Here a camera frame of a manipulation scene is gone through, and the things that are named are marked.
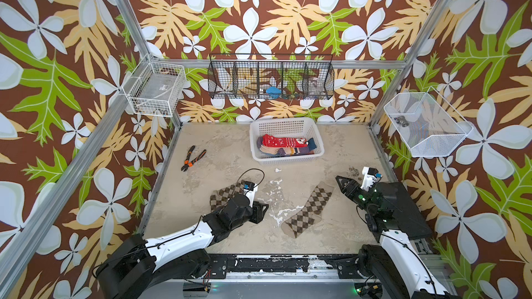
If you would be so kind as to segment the beige purple striped sock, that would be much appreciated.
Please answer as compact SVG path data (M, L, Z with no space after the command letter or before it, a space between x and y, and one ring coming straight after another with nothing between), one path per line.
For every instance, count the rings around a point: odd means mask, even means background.
M274 157L285 157L285 156L299 156L299 155L308 155L314 154L314 151L317 149L317 146L314 143L314 139L309 140L309 145L302 148L273 148L267 147L263 144L263 139L260 137L256 142L259 150L266 155Z

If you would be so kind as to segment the beige brown argyle sock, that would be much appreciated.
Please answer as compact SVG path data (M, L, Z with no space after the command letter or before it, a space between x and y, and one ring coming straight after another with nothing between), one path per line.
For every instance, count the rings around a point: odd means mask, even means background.
M236 194L245 194L246 187L247 184L244 181L239 181L238 183L230 185L226 188L213 191L209 199L211 212L215 211L219 207L225 206L227 202Z

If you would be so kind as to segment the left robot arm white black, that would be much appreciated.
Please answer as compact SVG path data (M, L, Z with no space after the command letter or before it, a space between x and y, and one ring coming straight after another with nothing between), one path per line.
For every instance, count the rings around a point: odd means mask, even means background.
M159 238L140 234L124 241L94 270L105 298L139 298L148 288L170 279L199 278L211 262L206 248L228 238L250 221L263 221L269 205L238 193L194 226Z

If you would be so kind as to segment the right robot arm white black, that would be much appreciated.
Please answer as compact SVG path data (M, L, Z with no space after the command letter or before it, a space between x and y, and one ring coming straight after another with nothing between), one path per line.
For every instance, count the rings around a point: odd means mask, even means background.
M355 265L380 290L358 289L361 297L456 298L442 285L411 243L428 238L431 230L404 185L378 181L363 188L355 179L335 177L340 191L356 204L377 245L365 244Z

